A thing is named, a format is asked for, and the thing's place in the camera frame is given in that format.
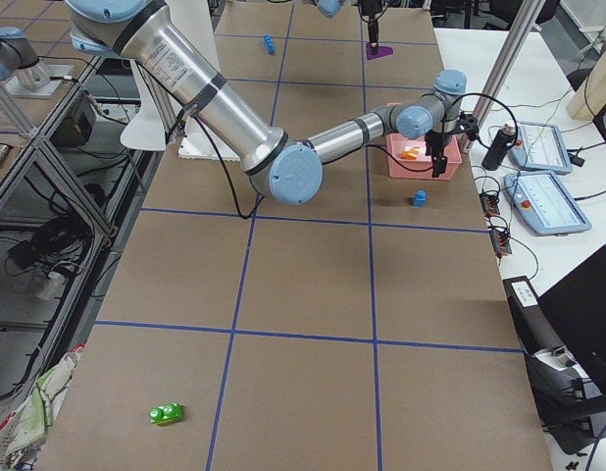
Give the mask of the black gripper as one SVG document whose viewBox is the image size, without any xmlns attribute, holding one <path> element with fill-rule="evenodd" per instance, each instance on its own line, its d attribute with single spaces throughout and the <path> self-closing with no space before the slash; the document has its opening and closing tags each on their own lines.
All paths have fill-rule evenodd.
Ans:
<svg viewBox="0 0 606 471">
<path fill-rule="evenodd" d="M 371 49 L 379 48 L 379 22 L 378 16 L 383 12 L 382 0 L 360 0 L 359 14 L 363 21 L 368 22 L 368 45 Z"/>
<path fill-rule="evenodd" d="M 469 141 L 475 141 L 479 136 L 477 118 L 461 111 L 457 117 L 435 125 L 425 134 L 426 155 L 431 158 L 433 178 L 440 178 L 445 174 L 448 159 L 443 154 L 444 148 L 449 144 L 451 136 L 456 134 L 463 134 Z"/>
</svg>

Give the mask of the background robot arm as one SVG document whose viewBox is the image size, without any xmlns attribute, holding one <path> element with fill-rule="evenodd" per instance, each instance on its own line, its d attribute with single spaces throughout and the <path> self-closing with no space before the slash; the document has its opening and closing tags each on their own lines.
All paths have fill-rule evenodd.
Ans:
<svg viewBox="0 0 606 471">
<path fill-rule="evenodd" d="M 14 97 L 48 99 L 73 67 L 46 64 L 18 27 L 0 27 L 0 81 Z"/>
</svg>

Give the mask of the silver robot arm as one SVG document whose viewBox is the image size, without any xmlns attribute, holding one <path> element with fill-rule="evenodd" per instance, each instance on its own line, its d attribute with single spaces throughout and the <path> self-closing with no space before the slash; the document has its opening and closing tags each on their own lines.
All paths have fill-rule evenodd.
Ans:
<svg viewBox="0 0 606 471">
<path fill-rule="evenodd" d="M 326 18 L 333 18 L 346 1 L 319 0 L 315 1 L 317 9 Z M 360 20 L 367 26 L 369 41 L 367 45 L 371 52 L 376 55 L 379 52 L 379 17 L 383 15 L 386 4 L 382 0 L 357 0 L 353 1 L 357 8 Z"/>
<path fill-rule="evenodd" d="M 370 141 L 399 133 L 422 137 L 432 174 L 447 164 L 451 135 L 476 138 L 476 119 L 461 111 L 466 76 L 444 70 L 413 104 L 380 106 L 332 129 L 294 140 L 269 126 L 174 25 L 164 1 L 71 1 L 77 38 L 142 66 L 198 123 L 206 125 L 240 159 L 256 191 L 283 204 L 303 204 L 319 191 L 327 163 Z"/>
</svg>

